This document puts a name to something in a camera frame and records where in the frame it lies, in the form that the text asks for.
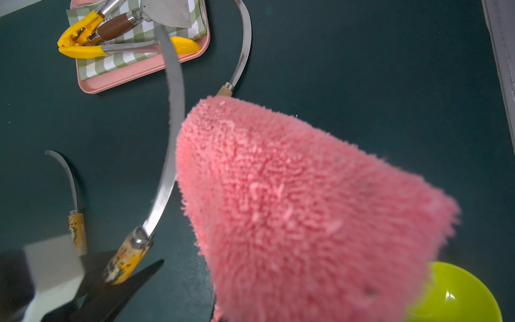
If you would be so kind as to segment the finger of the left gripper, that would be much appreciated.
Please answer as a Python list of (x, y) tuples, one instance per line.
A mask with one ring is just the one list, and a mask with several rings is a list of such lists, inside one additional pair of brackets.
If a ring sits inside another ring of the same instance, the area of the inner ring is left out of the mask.
[(158, 260), (121, 284), (95, 285), (80, 309), (69, 317), (69, 321), (115, 321), (137, 292), (163, 265), (164, 260)]

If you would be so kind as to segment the pink rag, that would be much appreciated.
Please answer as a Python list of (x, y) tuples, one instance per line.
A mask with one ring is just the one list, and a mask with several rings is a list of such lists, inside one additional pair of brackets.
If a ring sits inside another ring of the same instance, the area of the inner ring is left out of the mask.
[(402, 321), (460, 212), (424, 178), (234, 98), (190, 111), (176, 159), (216, 321)]

